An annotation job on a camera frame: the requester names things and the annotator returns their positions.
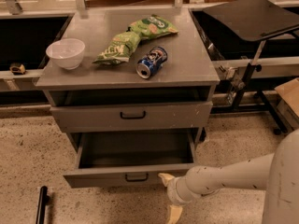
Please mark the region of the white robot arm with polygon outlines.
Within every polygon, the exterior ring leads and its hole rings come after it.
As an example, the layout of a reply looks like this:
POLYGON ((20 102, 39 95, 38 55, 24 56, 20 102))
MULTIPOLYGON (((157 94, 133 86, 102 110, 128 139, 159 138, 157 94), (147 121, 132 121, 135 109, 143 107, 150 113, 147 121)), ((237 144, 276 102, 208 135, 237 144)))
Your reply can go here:
POLYGON ((183 206, 219 189, 265 192, 262 224, 299 224, 299 130, 274 153, 222 167, 197 165, 184 176, 160 173, 171 202, 166 224, 177 224, 183 206))

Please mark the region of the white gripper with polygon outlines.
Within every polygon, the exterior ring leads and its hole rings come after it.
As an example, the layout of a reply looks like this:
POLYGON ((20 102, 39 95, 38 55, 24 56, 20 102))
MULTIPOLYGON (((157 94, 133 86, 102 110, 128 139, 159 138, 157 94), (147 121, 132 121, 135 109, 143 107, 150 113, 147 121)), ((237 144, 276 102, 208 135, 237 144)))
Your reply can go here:
POLYGON ((177 224, 186 204, 194 200, 192 192, 186 185, 185 177, 174 177, 167 173, 159 173, 165 187, 167 187, 167 195, 171 201, 168 207, 168 216, 166 224, 177 224))

